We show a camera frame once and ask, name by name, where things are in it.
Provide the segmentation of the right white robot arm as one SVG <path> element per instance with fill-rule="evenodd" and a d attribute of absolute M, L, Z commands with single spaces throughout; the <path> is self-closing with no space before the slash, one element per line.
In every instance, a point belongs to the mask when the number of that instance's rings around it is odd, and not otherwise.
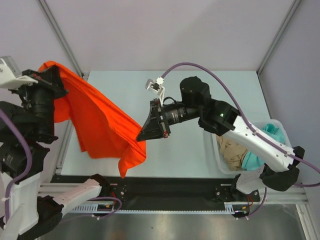
<path fill-rule="evenodd" d="M 148 117 L 136 137 L 138 142 L 166 139 L 170 126 L 197 119 L 200 128 L 217 136 L 226 136 L 262 158 L 263 166 L 238 174 L 230 194 L 242 201 L 248 194 L 261 188 L 285 192 L 297 181 L 300 170 L 295 157 L 304 149 L 280 143 L 244 118 L 229 103 L 211 97 L 210 86 L 196 76 L 187 77 L 179 84 L 181 101 L 165 104 L 164 79 L 149 79 L 145 88 L 158 95 L 149 103 Z"/>

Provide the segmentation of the orange t-shirt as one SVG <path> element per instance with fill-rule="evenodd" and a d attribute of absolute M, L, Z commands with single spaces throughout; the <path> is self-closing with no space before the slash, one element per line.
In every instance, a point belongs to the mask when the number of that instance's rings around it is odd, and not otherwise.
<path fill-rule="evenodd" d="M 68 94 L 54 101 L 54 121 L 70 120 L 82 152 L 92 159 L 116 158 L 124 178 L 147 158 L 146 142 L 136 138 L 142 127 L 98 89 L 67 67 L 47 61 L 39 71 L 56 66 Z"/>

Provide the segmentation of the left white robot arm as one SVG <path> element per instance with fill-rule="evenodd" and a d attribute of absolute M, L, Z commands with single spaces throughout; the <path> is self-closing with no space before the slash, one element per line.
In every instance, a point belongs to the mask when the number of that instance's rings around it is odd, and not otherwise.
<path fill-rule="evenodd" d="M 34 240 L 52 231 L 62 218 L 82 203 L 110 196 L 108 181 L 92 175 L 59 196 L 38 195 L 48 145 L 57 137 L 54 101 L 65 97 L 60 70 L 16 74 L 2 67 L 0 85 L 19 95 L 22 105 L 0 103 L 0 176 L 5 185 L 5 214 L 0 219 L 4 240 Z"/>

